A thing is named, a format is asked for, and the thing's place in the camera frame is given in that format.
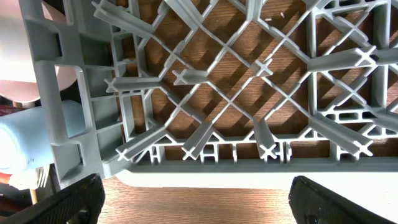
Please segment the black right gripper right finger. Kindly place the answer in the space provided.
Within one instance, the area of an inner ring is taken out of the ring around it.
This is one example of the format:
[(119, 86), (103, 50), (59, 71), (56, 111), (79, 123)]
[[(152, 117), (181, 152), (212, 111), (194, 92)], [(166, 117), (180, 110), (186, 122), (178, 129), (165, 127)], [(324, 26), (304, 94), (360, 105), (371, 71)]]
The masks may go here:
[(300, 224), (391, 222), (303, 175), (294, 177), (288, 200), (295, 221)]

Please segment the light blue plastic cup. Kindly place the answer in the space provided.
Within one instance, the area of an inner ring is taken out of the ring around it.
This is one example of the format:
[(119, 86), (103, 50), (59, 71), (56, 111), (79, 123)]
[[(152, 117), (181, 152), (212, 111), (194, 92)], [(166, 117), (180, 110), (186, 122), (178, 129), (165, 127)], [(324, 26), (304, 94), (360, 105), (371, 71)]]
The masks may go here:
[[(81, 104), (62, 101), (62, 110), (69, 136), (85, 130)], [(78, 165), (81, 162), (78, 146), (65, 146), (69, 155), (61, 155), (61, 164)], [(44, 109), (41, 106), (1, 116), (1, 173), (15, 174), (53, 164), (54, 158)]]

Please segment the pink plastic bowl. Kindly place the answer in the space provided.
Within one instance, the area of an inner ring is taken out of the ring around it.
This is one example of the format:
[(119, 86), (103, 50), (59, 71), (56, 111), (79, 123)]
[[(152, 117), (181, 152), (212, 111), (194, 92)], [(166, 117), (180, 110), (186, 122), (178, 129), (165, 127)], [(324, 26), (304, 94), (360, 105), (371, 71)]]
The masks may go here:
[(18, 0), (1, 0), (1, 96), (18, 103), (40, 99)]

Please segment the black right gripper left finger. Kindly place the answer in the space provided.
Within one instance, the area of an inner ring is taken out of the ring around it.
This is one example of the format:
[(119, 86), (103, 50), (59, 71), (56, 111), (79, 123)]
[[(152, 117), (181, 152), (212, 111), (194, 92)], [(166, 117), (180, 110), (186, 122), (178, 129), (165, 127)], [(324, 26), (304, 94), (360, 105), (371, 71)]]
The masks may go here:
[(3, 224), (98, 222), (105, 201), (99, 174), (90, 174), (43, 201), (7, 217)]

